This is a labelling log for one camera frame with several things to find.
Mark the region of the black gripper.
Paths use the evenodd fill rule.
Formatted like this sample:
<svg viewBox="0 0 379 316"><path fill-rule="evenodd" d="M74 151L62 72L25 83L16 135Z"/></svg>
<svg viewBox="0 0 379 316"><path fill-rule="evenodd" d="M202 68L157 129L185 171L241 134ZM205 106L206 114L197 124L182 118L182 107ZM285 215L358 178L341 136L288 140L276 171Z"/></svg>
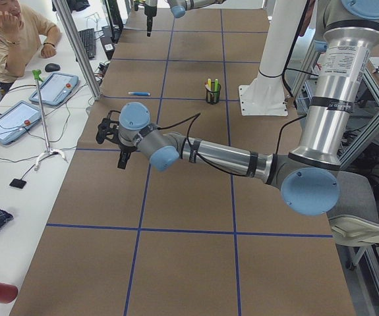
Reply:
<svg viewBox="0 0 379 316"><path fill-rule="evenodd" d="M150 37L152 33L153 17L157 15L157 7L151 6L151 5L145 5L144 14L147 16L147 19L146 19L147 36Z"/></svg>
<svg viewBox="0 0 379 316"><path fill-rule="evenodd" d="M136 147L132 142L129 142L127 140L119 140L119 148L121 150L119 155L119 160L117 163L118 169L125 169L125 165L127 164L131 153L136 151Z"/></svg>

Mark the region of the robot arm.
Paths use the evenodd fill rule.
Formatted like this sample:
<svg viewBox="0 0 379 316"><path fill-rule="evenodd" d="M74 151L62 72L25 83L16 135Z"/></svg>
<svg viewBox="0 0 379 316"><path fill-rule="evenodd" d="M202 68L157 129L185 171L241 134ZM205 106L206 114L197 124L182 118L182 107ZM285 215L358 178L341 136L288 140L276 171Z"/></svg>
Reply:
<svg viewBox="0 0 379 316"><path fill-rule="evenodd" d="M199 9L215 4L222 4L222 0L170 0L167 4L170 11L175 18L181 18L187 11ZM150 37L152 33L153 19L157 15L158 1L147 0L144 1L144 14L147 21L147 36Z"/></svg>
<svg viewBox="0 0 379 316"><path fill-rule="evenodd" d="M119 168L125 168L133 151L143 153L159 171L178 159L204 161L278 188L284 202L303 215L374 216L368 180L342 171L337 151L370 51L379 44L379 1L321 1L317 32L326 45L324 64L299 145L287 155L261 155L176 132L163 134L143 104L130 102L113 127L121 150Z"/></svg>

